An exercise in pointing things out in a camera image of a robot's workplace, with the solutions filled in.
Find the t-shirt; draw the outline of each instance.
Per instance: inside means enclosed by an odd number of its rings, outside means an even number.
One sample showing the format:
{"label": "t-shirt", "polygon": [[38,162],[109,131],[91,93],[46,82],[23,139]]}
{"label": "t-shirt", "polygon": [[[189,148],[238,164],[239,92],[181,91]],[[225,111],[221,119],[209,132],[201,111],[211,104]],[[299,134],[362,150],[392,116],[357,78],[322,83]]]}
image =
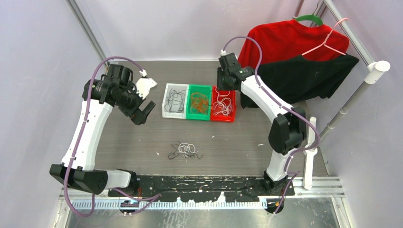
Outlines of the t-shirt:
{"label": "t-shirt", "polygon": [[[248,37],[255,39],[262,48],[262,64],[288,60],[309,51],[326,39],[331,31],[327,25],[307,27],[296,20],[286,20],[259,25],[253,28]],[[346,36],[333,31],[326,42],[330,47],[345,53],[349,40]],[[340,54],[326,47],[320,47],[304,57],[308,60],[324,61],[339,57]],[[256,45],[246,40],[240,52],[238,61],[242,67],[250,66],[255,69],[259,60],[259,50]]]}
{"label": "t-shirt", "polygon": [[[359,61],[348,54],[327,61],[311,61],[304,57],[299,55],[260,65],[258,75],[281,99],[293,104],[317,96],[330,98]],[[242,108],[258,107],[244,94],[241,94],[240,103]]]}

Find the black shirt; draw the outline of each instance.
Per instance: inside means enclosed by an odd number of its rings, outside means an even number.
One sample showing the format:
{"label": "black shirt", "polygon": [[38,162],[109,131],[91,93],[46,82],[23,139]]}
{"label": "black shirt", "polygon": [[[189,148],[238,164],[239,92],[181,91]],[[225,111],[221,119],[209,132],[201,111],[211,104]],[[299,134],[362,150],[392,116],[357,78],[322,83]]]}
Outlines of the black shirt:
{"label": "black shirt", "polygon": [[[317,96],[330,98],[358,61],[348,54],[327,61],[312,61],[297,56],[262,64],[258,75],[281,99],[293,104]],[[241,93],[240,96],[242,108],[258,107],[246,95]]]}

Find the red tray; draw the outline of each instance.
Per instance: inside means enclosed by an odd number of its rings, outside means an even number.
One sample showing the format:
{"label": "red tray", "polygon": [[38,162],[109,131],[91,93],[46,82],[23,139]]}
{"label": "red tray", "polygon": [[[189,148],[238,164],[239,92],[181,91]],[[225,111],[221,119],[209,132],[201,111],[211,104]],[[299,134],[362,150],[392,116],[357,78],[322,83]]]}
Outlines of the red tray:
{"label": "red tray", "polygon": [[[215,105],[216,101],[217,101],[217,97],[218,94],[220,94],[220,100],[222,100],[224,95],[227,95],[229,93],[228,97],[229,99],[231,99],[231,105],[232,105],[232,109],[231,112],[228,116],[223,115],[222,113],[216,114],[215,113],[219,112],[221,109],[220,107],[218,107],[218,105]],[[225,122],[234,122],[235,120],[235,111],[236,111],[236,107],[235,107],[235,91],[218,91],[217,87],[214,85],[213,89],[212,89],[212,98],[211,98],[211,112],[210,112],[210,120],[212,121],[225,121]]]}

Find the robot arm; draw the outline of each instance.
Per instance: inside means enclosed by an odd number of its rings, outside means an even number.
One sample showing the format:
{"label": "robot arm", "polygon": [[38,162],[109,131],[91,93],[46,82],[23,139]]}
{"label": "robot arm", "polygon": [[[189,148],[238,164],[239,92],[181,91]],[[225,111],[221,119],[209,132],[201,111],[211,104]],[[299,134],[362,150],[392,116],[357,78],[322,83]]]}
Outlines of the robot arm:
{"label": "robot arm", "polygon": [[[301,146],[306,138],[305,123],[296,116],[279,107],[259,87],[254,70],[251,67],[242,68],[234,53],[221,56],[217,69],[218,90],[239,90],[250,97],[267,115],[272,123],[269,133],[269,143],[273,148],[270,164],[264,172],[265,185],[268,190],[278,190],[287,182],[286,161],[289,154]],[[287,104],[279,98],[264,83],[261,84],[276,100],[289,109],[305,117],[304,109]]]}
{"label": "robot arm", "polygon": [[[155,107],[155,103],[151,101],[142,111],[139,106],[147,97],[150,89],[156,85],[157,83],[154,80],[146,76],[141,77],[134,84],[133,72],[124,66],[115,64],[109,66],[107,74],[102,75],[101,80],[94,81],[94,85],[91,88],[91,106],[86,128],[70,171],[68,180],[70,188],[93,194],[99,194],[104,189],[111,188],[123,188],[122,190],[128,194],[137,191],[138,182],[135,172],[94,170],[95,154],[105,122],[113,107],[115,105],[119,106],[119,110],[128,116],[134,124],[145,123],[148,114]],[[88,89],[89,81],[84,87],[81,115],[69,149],[61,164],[52,164],[49,171],[50,175],[62,184],[84,121]]]}

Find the clothes hanger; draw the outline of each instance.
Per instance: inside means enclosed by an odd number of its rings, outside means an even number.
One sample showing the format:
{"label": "clothes hanger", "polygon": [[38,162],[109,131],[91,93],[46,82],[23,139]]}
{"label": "clothes hanger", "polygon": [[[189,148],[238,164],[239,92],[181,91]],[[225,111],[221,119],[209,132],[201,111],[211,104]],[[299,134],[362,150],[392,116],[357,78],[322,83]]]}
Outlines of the clothes hanger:
{"label": "clothes hanger", "polygon": [[329,47],[329,46],[326,44],[327,39],[329,39],[330,35],[332,34],[332,32],[333,32],[333,30],[336,28],[336,26],[337,26],[338,24],[340,24],[341,22],[345,21],[345,20],[348,20],[348,19],[347,19],[347,18],[343,18],[343,19],[341,19],[340,21],[338,21],[338,22],[335,24],[335,26],[333,26],[332,30],[329,32],[329,34],[327,35],[327,37],[326,37],[325,41],[323,41],[323,43],[321,43],[319,46],[314,47],[313,49],[311,49],[311,50],[309,50],[309,51],[303,53],[302,55],[306,55],[306,54],[308,54],[309,52],[312,52],[312,51],[314,51],[314,50],[320,48],[321,46],[325,46],[325,47],[327,47],[328,49],[333,50],[333,51],[335,51],[335,52],[337,52],[337,53],[340,53],[341,55],[344,55],[344,56],[345,56],[345,53],[343,53],[343,52],[341,52],[341,51],[338,51],[338,50],[336,50],[336,49],[334,49],[334,48],[332,48],[332,47]]}
{"label": "clothes hanger", "polygon": [[297,18],[295,18],[296,21],[300,22],[303,20],[310,20],[313,21],[314,23],[316,23],[317,25],[323,25],[323,21],[320,17],[316,16],[316,15],[303,15],[303,16],[299,16]]}

